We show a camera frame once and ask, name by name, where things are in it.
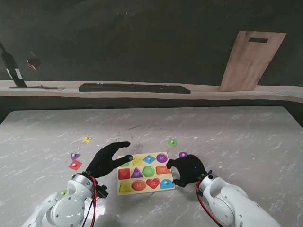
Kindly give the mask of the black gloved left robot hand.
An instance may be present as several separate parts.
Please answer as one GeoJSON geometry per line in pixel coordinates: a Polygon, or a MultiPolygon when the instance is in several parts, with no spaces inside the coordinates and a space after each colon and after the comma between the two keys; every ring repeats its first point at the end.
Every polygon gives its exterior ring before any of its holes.
{"type": "Polygon", "coordinates": [[[91,163],[86,168],[86,173],[94,178],[99,178],[108,175],[114,169],[121,165],[130,162],[133,159],[132,155],[126,155],[116,160],[113,160],[114,154],[121,148],[127,148],[130,142],[115,142],[111,143],[96,153],[91,163]]]}

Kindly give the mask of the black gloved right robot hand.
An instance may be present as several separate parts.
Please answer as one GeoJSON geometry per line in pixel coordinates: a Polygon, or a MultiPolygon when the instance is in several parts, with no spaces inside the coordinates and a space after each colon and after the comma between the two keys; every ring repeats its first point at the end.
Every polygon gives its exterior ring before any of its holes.
{"type": "Polygon", "coordinates": [[[186,187],[190,183],[196,183],[200,177],[207,172],[201,160],[194,155],[187,155],[177,159],[169,159],[166,164],[167,169],[175,167],[180,175],[179,179],[174,179],[173,183],[180,187],[186,187]]]}

